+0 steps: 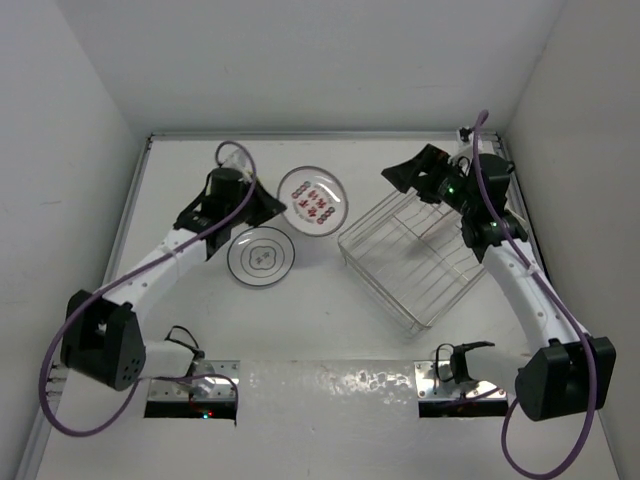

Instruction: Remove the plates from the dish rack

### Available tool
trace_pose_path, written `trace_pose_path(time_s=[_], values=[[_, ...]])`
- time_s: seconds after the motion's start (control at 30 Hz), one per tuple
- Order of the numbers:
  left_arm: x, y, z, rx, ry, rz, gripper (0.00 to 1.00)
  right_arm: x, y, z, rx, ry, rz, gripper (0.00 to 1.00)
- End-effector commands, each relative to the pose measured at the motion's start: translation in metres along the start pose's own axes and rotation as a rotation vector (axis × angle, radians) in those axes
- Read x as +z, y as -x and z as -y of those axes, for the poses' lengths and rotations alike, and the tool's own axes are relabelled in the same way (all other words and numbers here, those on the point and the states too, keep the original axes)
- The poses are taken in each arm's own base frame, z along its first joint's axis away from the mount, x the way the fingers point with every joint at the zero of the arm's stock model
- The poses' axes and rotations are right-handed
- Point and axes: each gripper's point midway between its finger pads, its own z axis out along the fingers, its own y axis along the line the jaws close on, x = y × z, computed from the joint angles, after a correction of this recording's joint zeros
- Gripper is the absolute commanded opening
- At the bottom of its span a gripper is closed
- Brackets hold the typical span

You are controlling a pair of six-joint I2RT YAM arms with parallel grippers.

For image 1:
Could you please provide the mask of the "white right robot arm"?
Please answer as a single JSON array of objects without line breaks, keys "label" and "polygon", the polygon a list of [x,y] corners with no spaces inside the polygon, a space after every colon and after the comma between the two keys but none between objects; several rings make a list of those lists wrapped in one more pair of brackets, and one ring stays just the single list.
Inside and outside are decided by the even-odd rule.
[{"label": "white right robot arm", "polygon": [[529,345],[528,360],[490,341],[454,346],[450,380],[487,380],[512,392],[525,415],[543,421],[604,406],[616,360],[613,343],[595,338],[571,314],[538,267],[527,233],[506,209],[512,164],[477,148],[451,156],[428,144],[382,176],[396,191],[461,216],[465,246],[501,288]]}]

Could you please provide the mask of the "white plate red characters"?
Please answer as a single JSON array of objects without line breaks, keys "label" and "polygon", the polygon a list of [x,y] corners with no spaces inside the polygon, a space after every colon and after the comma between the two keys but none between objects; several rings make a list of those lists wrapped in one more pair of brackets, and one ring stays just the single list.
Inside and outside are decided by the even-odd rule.
[{"label": "white plate red characters", "polygon": [[310,237],[337,232],[349,213],[349,201],[342,183],[329,171],[316,166],[292,169],[281,179],[278,200],[286,206],[284,220]]}]

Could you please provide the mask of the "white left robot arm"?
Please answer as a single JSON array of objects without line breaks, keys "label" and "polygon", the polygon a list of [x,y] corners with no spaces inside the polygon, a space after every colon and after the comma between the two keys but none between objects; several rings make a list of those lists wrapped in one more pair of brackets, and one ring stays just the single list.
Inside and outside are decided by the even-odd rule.
[{"label": "white left robot arm", "polygon": [[185,377],[195,349],[170,340],[144,340],[147,315],[182,276],[230,240],[234,227],[258,227],[285,209],[258,180],[232,168],[212,170],[204,189],[132,271],[95,293],[80,290],[72,296],[61,363],[116,391],[140,378]]}]

